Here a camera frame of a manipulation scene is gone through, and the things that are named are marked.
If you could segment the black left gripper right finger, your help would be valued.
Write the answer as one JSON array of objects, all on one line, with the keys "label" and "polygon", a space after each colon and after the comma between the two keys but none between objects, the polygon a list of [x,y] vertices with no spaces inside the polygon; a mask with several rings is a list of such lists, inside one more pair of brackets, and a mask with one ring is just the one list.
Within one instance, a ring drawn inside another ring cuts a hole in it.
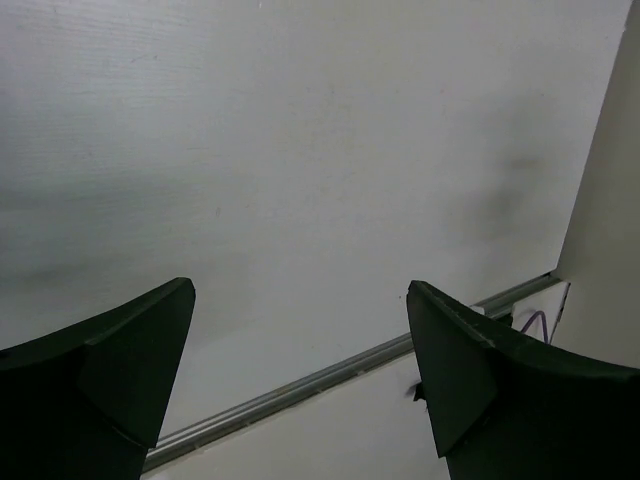
[{"label": "black left gripper right finger", "polygon": [[423,281],[408,320],[454,479],[635,479],[639,372],[545,344]]}]

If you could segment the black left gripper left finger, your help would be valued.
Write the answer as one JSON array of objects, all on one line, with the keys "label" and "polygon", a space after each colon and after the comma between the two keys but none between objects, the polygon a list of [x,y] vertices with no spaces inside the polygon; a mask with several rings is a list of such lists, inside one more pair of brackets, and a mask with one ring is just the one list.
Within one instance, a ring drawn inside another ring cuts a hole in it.
[{"label": "black left gripper left finger", "polygon": [[1,352],[4,479],[137,479],[157,445],[194,310],[175,278]]}]

